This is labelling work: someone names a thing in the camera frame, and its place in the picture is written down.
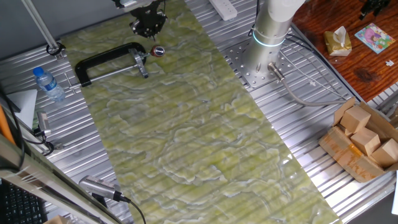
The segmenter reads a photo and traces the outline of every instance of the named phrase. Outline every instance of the mounting plate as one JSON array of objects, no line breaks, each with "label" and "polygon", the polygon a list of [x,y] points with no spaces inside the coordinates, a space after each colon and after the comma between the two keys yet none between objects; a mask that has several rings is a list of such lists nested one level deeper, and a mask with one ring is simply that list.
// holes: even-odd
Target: mounting plate
[{"label": "mounting plate", "polygon": [[[260,86],[269,83],[271,80],[275,80],[276,77],[272,73],[252,74],[246,70],[244,64],[242,63],[243,61],[242,53],[246,48],[246,46],[249,44],[249,42],[250,40],[246,40],[244,42],[241,42],[240,44],[237,44],[231,48],[222,51],[221,53],[226,57],[227,62],[229,63],[231,68],[233,70],[236,70],[235,73],[240,73],[242,79],[244,79],[248,85],[250,85],[253,88],[259,88]],[[281,53],[279,53],[279,61],[276,62],[276,65],[279,68],[279,70],[284,74],[289,73],[294,69],[294,66],[291,65],[290,62],[286,60],[286,58]]]}]

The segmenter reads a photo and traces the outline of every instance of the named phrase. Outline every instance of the wooden block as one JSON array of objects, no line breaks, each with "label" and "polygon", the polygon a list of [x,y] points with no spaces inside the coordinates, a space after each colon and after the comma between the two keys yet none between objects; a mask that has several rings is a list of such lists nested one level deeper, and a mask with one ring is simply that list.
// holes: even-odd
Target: wooden block
[{"label": "wooden block", "polygon": [[356,134],[352,135],[351,141],[367,156],[370,156],[380,147],[379,136],[368,128],[361,128]]},{"label": "wooden block", "polygon": [[383,168],[390,167],[398,162],[398,143],[393,139],[388,140],[379,149],[374,151],[371,157]]},{"label": "wooden block", "polygon": [[353,106],[352,108],[346,110],[340,121],[348,131],[352,133],[357,133],[361,128],[366,126],[369,121],[371,114],[363,110],[359,106]]},{"label": "wooden block", "polygon": [[348,129],[344,128],[343,125],[337,124],[337,126],[344,132],[344,134],[345,134],[347,137],[350,138],[350,137],[353,135],[353,133],[352,133],[351,131],[349,131]]}]

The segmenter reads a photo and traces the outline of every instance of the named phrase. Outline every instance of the orange pole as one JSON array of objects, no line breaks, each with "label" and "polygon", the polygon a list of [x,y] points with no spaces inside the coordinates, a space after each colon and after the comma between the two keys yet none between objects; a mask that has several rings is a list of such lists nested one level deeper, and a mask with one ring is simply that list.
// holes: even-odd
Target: orange pole
[{"label": "orange pole", "polygon": [[14,137],[11,134],[10,127],[8,126],[6,115],[4,114],[4,111],[1,106],[0,106],[0,129],[1,129],[2,135],[4,135],[4,137],[6,137],[6,139],[8,139],[8,141],[10,141],[14,145],[16,145],[15,141],[14,141]]}]

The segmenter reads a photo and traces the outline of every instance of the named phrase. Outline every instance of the gray cable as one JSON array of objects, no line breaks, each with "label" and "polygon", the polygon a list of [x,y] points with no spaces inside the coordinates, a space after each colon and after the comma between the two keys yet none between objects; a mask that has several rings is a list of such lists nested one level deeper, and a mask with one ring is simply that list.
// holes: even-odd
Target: gray cable
[{"label": "gray cable", "polygon": [[336,100],[336,101],[329,101],[329,102],[322,102],[322,103],[312,103],[312,102],[307,102],[304,101],[302,99],[300,99],[299,97],[297,97],[293,91],[290,89],[290,87],[288,86],[288,84],[286,83],[285,80],[285,76],[284,74],[282,74],[282,72],[276,67],[275,63],[270,63],[268,65],[268,70],[270,72],[273,72],[276,76],[276,78],[282,82],[282,84],[285,86],[286,90],[289,92],[289,94],[293,97],[293,99],[300,104],[303,104],[305,106],[328,106],[328,105],[337,105],[337,104],[342,104],[342,103],[346,103],[346,100]]},{"label": "gray cable", "polygon": [[304,101],[302,99],[300,99],[299,97],[297,97],[293,91],[290,89],[290,87],[288,86],[288,84],[286,83],[286,80],[283,79],[281,80],[282,84],[285,86],[286,90],[289,92],[289,94],[293,97],[293,99],[295,101],[297,101],[300,104],[303,104],[305,106],[328,106],[328,105],[337,105],[337,104],[343,104],[346,103],[346,100],[336,100],[336,101],[329,101],[329,102],[323,102],[323,103],[312,103],[312,102],[307,102]]}]

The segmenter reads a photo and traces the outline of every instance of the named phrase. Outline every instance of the white paper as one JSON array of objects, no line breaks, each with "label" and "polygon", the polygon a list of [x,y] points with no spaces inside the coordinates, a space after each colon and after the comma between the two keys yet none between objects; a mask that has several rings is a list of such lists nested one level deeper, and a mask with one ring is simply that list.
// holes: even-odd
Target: white paper
[{"label": "white paper", "polygon": [[333,39],[337,42],[341,44],[341,47],[344,47],[345,43],[346,43],[346,29],[342,26],[339,29],[337,29],[335,31],[335,33],[333,34]]},{"label": "white paper", "polygon": [[7,96],[19,109],[21,109],[21,112],[15,113],[15,115],[25,123],[26,126],[32,129],[37,90],[22,91]]},{"label": "white paper", "polygon": [[398,184],[396,184],[396,192],[394,195],[394,202],[392,203],[391,213],[394,215],[398,215]]}]

